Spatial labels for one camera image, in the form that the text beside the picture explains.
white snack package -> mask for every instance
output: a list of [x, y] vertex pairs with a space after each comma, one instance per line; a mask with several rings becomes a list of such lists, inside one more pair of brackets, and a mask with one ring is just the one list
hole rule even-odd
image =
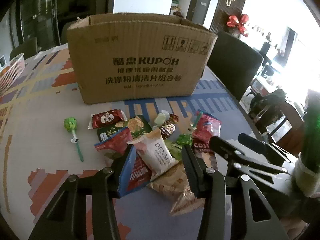
[[128, 142], [128, 144], [135, 146], [137, 153], [148, 168], [151, 169], [151, 180], [154, 180], [179, 162], [171, 156], [159, 128], [140, 136], [134, 141]]

green bottle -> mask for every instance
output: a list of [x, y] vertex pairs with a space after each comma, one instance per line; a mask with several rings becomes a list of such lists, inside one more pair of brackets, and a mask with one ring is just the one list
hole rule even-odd
[[305, 134], [300, 158], [306, 168], [320, 173], [320, 93], [308, 90], [305, 107]]

pink basket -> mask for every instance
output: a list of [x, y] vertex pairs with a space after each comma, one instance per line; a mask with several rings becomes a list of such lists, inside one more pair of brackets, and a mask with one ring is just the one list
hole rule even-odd
[[10, 60], [10, 68], [0, 77], [0, 95], [3, 94], [21, 75], [25, 68], [23, 53]]

gray door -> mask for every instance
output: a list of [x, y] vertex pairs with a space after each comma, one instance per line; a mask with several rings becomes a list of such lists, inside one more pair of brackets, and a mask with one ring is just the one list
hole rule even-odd
[[203, 24], [205, 16], [208, 11], [210, 0], [197, 0], [195, 8], [189, 8], [193, 10], [192, 22]]

cardboard box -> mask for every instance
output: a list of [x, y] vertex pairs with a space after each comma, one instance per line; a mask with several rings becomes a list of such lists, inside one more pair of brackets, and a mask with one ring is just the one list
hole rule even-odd
[[190, 95], [217, 35], [176, 16], [100, 14], [67, 31], [87, 104]]

